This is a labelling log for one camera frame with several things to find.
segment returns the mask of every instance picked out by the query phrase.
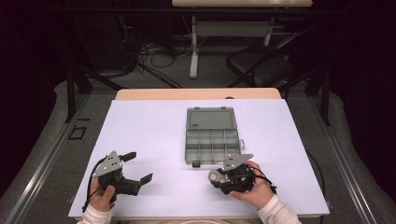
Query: table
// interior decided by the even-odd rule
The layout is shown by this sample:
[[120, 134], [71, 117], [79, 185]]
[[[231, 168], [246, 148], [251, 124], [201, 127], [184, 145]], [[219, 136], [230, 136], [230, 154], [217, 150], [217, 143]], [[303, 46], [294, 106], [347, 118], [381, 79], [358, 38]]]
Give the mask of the table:
[[[174, 7], [311, 7], [311, 0], [173, 0]], [[265, 36], [268, 46], [274, 28], [274, 19], [269, 21], [197, 21], [192, 16], [192, 55], [190, 78], [198, 76], [197, 36]]]
[[187, 108], [234, 108], [243, 153], [278, 186], [278, 196], [300, 217], [329, 214], [286, 102], [276, 89], [122, 90], [106, 116], [69, 216], [81, 218], [89, 173], [111, 150], [136, 158], [124, 176], [153, 173], [139, 195], [119, 195], [115, 220], [257, 218], [248, 203], [225, 196], [207, 180], [219, 165], [192, 168], [184, 162]]

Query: white tabletop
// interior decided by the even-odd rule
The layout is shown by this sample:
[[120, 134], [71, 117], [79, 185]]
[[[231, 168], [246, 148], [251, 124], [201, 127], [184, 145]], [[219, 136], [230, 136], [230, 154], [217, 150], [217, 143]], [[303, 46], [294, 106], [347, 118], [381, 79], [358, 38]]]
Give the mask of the white tabletop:
[[173, 0], [174, 7], [311, 7], [311, 0]]
[[219, 165], [192, 168], [184, 161], [188, 107], [233, 107], [243, 153], [254, 154], [277, 185], [278, 196], [299, 216], [329, 214], [289, 108], [281, 99], [113, 101], [93, 149], [70, 217], [81, 217], [92, 167], [112, 150], [135, 151], [123, 164], [126, 178], [153, 173], [138, 196], [118, 195], [114, 218], [247, 218], [256, 209], [215, 189], [207, 179]]

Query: sleeve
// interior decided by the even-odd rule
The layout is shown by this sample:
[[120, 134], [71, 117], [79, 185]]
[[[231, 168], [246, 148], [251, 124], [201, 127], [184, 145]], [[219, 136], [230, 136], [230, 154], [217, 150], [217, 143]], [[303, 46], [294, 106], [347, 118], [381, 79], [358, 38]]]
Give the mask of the sleeve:
[[82, 221], [78, 224], [109, 224], [112, 217], [113, 208], [108, 212], [99, 212], [89, 204], [85, 213], [82, 214]]
[[282, 203], [276, 195], [258, 210], [258, 214], [263, 224], [301, 224], [290, 206]]

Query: gray plastic case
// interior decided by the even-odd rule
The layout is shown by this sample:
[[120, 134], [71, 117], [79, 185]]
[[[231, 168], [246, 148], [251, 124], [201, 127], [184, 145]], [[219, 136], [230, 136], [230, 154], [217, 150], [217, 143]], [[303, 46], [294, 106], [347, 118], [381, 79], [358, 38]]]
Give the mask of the gray plastic case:
[[224, 163], [241, 148], [231, 107], [195, 107], [187, 111], [186, 163]]

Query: hand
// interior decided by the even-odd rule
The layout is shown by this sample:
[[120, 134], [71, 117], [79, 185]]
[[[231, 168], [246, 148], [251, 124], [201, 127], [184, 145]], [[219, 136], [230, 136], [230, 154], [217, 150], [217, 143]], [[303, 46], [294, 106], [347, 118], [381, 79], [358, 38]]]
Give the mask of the hand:
[[[251, 166], [255, 175], [262, 175], [260, 172], [260, 166], [254, 161], [247, 161], [245, 162], [246, 165]], [[265, 205], [270, 202], [274, 193], [271, 191], [270, 186], [268, 185], [267, 181], [264, 179], [256, 177], [254, 180], [254, 186], [251, 191], [248, 192], [238, 192], [238, 191], [231, 191], [230, 195], [233, 196], [235, 199], [242, 200], [248, 203], [253, 204], [257, 209], [264, 208]]]
[[99, 184], [99, 179], [95, 178], [91, 184], [90, 194], [92, 196], [90, 198], [90, 205], [99, 212], [109, 211], [114, 206], [114, 203], [110, 203], [110, 200], [115, 191], [116, 189], [111, 185], [104, 191]]

